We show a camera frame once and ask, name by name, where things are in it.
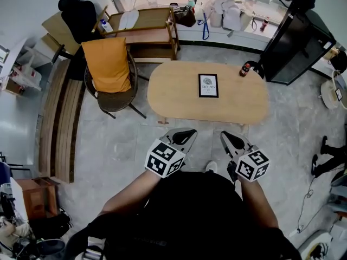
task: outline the person's hand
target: person's hand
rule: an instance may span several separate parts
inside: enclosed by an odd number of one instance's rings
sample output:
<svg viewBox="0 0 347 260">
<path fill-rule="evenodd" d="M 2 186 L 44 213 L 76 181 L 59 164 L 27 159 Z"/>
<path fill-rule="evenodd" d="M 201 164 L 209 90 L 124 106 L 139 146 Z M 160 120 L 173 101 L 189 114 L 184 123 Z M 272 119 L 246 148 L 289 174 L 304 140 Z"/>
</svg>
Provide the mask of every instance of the person's hand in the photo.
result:
<svg viewBox="0 0 347 260">
<path fill-rule="evenodd" d="M 258 181 L 253 181 L 253 182 L 249 182 L 247 179 L 243 178 L 242 176 L 237 176 L 237 178 L 239 179 L 241 186 L 247 187 L 247 186 L 252 186 L 252 185 L 256 185 L 258 184 Z"/>
<path fill-rule="evenodd" d="M 146 174 L 146 177 L 149 178 L 150 180 L 154 180 L 154 181 L 161 180 L 161 177 L 159 175 L 157 175 L 155 172 L 149 171 L 148 169 L 146 169 L 144 173 Z"/>
</svg>

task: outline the picture frame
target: picture frame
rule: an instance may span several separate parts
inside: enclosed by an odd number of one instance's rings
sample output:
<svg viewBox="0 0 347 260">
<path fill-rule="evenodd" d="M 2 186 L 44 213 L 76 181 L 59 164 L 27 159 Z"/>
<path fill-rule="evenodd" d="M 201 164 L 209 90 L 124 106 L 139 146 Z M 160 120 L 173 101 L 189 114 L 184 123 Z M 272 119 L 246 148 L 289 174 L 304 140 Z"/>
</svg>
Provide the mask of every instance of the picture frame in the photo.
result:
<svg viewBox="0 0 347 260">
<path fill-rule="evenodd" d="M 0 45 L 0 63 L 5 63 L 10 50 Z"/>
<path fill-rule="evenodd" d="M 198 74 L 199 97 L 200 98 L 219 98 L 217 74 Z"/>
</svg>

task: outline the shoe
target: shoe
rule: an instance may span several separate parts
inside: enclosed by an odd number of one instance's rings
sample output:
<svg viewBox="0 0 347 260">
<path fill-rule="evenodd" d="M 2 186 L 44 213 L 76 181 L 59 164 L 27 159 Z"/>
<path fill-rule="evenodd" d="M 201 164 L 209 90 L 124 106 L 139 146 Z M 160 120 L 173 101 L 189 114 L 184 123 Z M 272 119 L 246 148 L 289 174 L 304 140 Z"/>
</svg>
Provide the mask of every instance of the shoe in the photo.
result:
<svg viewBox="0 0 347 260">
<path fill-rule="evenodd" d="M 136 10 L 136 9 L 131 10 L 128 14 L 126 29 L 132 29 L 135 26 L 136 21 L 139 18 L 139 16 L 140 16 L 140 12 L 138 10 Z"/>
<path fill-rule="evenodd" d="M 327 141 L 327 136 L 324 136 L 322 140 L 322 146 L 320 147 L 321 154 L 325 154 L 326 141 Z"/>
<path fill-rule="evenodd" d="M 65 209 L 63 207 L 59 207 L 59 211 L 61 214 L 65 215 L 69 218 L 69 222 L 72 221 L 71 217 L 68 215 L 68 213 L 65 211 Z"/>
<path fill-rule="evenodd" d="M 217 173 L 218 166 L 217 163 L 214 161 L 211 161 L 207 164 L 205 172 L 212 171 L 214 173 Z"/>
<path fill-rule="evenodd" d="M 311 164 L 311 174 L 312 174 L 313 176 L 315 176 L 314 170 L 315 170 L 316 167 L 317 167 L 317 160 L 318 160 L 318 156 L 315 154 L 315 155 L 313 156 L 313 158 L 312 158 L 312 164 Z"/>
<path fill-rule="evenodd" d="M 118 30 L 124 30 L 126 29 L 126 25 L 128 23 L 128 19 L 129 19 L 129 11 L 125 11 L 123 12 L 123 14 L 120 17 L 120 21 L 119 21 L 119 26 L 118 26 Z"/>
</svg>

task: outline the black shoe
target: black shoe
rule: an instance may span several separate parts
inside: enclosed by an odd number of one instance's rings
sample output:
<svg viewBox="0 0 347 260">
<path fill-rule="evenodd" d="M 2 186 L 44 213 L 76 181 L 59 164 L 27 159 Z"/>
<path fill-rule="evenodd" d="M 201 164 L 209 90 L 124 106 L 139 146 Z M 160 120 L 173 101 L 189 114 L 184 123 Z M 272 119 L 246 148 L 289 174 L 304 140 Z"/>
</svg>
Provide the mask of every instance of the black shoe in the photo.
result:
<svg viewBox="0 0 347 260">
<path fill-rule="evenodd" d="M 318 160 L 318 156 L 315 154 L 315 155 L 313 156 L 313 158 L 312 158 L 312 164 L 311 164 L 311 174 L 312 174 L 313 176 L 315 176 L 314 170 L 315 170 L 316 167 L 317 167 L 317 160 Z"/>
<path fill-rule="evenodd" d="M 321 154 L 325 154 L 325 146 L 326 146 L 326 141 L 327 141 L 327 136 L 324 136 L 323 137 L 323 140 L 322 140 L 322 146 L 320 147 L 320 153 Z"/>
<path fill-rule="evenodd" d="M 65 215 L 69 218 L 69 222 L 72 221 L 71 217 L 68 215 L 68 213 L 65 211 L 65 209 L 63 207 L 59 207 L 59 211 L 61 214 Z"/>
</svg>

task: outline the cushion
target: cushion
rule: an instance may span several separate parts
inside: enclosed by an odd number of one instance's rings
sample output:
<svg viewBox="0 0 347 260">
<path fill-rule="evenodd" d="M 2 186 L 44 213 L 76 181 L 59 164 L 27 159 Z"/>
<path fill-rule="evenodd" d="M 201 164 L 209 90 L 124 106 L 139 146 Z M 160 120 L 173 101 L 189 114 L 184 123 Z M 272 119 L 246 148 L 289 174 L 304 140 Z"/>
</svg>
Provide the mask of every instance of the cushion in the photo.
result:
<svg viewBox="0 0 347 260">
<path fill-rule="evenodd" d="M 124 37 L 82 42 L 89 71 L 99 92 L 126 92 L 131 88 Z"/>
</svg>

